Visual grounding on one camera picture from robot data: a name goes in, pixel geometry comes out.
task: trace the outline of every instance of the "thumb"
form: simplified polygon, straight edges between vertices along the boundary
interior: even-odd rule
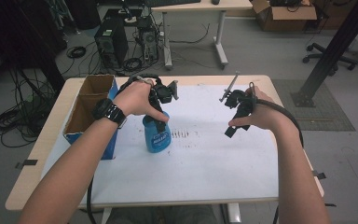
[[[153,119],[157,119],[163,122],[168,122],[168,120],[170,119],[152,106],[150,106],[147,115],[152,117]]]
[[[250,117],[232,119],[228,123],[228,125],[229,126],[235,126],[235,127],[240,127],[240,126],[244,126],[244,125],[250,125]]]

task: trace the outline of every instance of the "left hand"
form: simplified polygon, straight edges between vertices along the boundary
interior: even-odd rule
[[[168,117],[149,103],[150,85],[141,81],[135,81],[130,84],[123,92],[121,92],[114,100],[113,104],[120,108],[125,116],[148,115],[154,119],[168,122]]]

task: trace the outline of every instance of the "bottle label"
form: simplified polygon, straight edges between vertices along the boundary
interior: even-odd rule
[[[155,134],[152,138],[152,147],[153,148],[161,147],[161,145],[165,142],[167,137],[168,137],[167,132]]]

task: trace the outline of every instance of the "floor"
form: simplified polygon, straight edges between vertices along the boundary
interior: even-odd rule
[[[103,16],[108,7],[99,7]],[[302,63],[307,55],[305,47],[311,42],[327,46],[334,31],[320,34],[270,33],[262,32],[254,19],[229,18],[225,23],[222,43],[229,65],[222,70],[212,44],[213,35],[217,30],[211,24],[205,39],[198,44],[172,44],[174,68],[167,71],[162,63],[157,63],[144,72],[162,76],[193,76],[193,75],[233,75],[240,71],[246,75],[268,75],[270,78],[303,79],[305,80],[316,60]],[[81,31],[81,35],[67,33],[68,48],[86,46],[93,41],[96,29]],[[133,28],[127,28],[127,37],[131,39]],[[194,41],[205,35],[206,25],[189,24],[187,27],[172,26],[170,36],[175,40]],[[91,55],[92,45],[86,55]],[[358,59],[358,44],[354,43],[346,53]],[[97,67],[98,59],[94,56],[76,59],[65,78],[84,77],[89,70]],[[72,63],[65,56],[65,50],[56,58],[61,71],[68,69]],[[337,207],[329,207],[333,223],[358,223],[358,66],[353,71],[340,63],[339,69],[325,84],[332,92],[343,111],[348,116],[355,132],[304,132],[305,149],[313,167],[327,176],[322,180],[324,199]],[[25,71],[33,76],[32,69]],[[37,77],[44,80],[43,74],[36,70]],[[0,114],[12,107],[14,102],[13,81],[5,69],[0,69]],[[12,145],[23,143],[18,132],[8,133],[4,141]],[[5,202],[21,170],[16,169],[18,162],[25,160],[33,144],[26,147],[8,148],[0,140],[0,223],[14,223],[20,212],[7,211]],[[242,223],[272,223],[276,203],[242,203],[240,204]],[[214,207],[220,218],[219,209]],[[102,215],[95,215],[101,220]],[[70,223],[89,223],[87,215],[77,211]]]

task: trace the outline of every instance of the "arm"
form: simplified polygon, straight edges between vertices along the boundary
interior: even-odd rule
[[[147,114],[168,121],[148,102],[150,85],[134,82],[114,104],[123,113]],[[77,209],[117,124],[103,118],[93,122],[51,167],[22,210],[19,223],[67,223]]]
[[[257,87],[255,93],[260,99],[272,102]],[[251,116],[231,120],[228,125],[255,125],[274,133],[278,147],[280,223],[330,223],[298,138],[298,129],[290,119],[265,105],[257,105]]]

